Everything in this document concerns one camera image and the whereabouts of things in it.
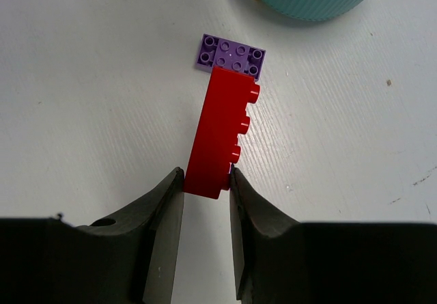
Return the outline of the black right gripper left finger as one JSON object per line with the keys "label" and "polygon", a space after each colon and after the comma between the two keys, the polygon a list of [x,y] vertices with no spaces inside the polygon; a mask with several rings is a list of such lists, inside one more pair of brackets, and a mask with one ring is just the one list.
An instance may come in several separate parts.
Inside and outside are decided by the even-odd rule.
{"label": "black right gripper left finger", "polygon": [[171,171],[90,225],[61,217],[1,220],[2,303],[170,303],[184,209]]}

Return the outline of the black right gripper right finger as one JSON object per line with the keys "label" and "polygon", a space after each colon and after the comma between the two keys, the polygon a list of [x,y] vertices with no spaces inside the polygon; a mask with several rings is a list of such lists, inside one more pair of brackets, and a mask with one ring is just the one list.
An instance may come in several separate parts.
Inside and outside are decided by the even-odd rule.
{"label": "black right gripper right finger", "polygon": [[433,223],[299,222],[230,173],[242,303],[435,303]]}

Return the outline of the red lego brick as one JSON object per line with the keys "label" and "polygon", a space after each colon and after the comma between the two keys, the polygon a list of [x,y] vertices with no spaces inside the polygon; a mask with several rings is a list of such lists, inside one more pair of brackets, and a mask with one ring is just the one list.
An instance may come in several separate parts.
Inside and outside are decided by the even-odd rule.
{"label": "red lego brick", "polygon": [[238,162],[238,135],[249,129],[246,106],[256,103],[260,86],[253,77],[215,67],[210,75],[184,181],[184,192],[218,199],[229,189]]}

